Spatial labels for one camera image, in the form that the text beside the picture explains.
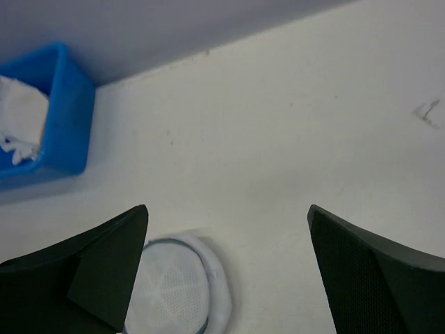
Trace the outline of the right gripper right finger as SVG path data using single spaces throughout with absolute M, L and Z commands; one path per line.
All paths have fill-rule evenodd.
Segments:
M 311 242 L 337 333 L 443 333 L 444 258 L 312 205 Z

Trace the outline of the white bra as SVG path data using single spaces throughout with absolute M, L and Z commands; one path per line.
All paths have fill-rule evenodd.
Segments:
M 17 79 L 1 77 L 1 149 L 12 165 L 35 160 L 40 151 L 49 97 Z

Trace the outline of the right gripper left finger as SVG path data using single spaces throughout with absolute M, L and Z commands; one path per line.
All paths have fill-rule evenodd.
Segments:
M 149 214 L 135 206 L 97 227 L 1 263 L 2 333 L 120 333 Z

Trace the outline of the white mesh laundry bag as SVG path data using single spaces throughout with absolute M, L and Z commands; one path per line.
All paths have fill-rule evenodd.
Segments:
M 124 333 L 225 333 L 232 313 L 216 254 L 183 232 L 144 246 Z

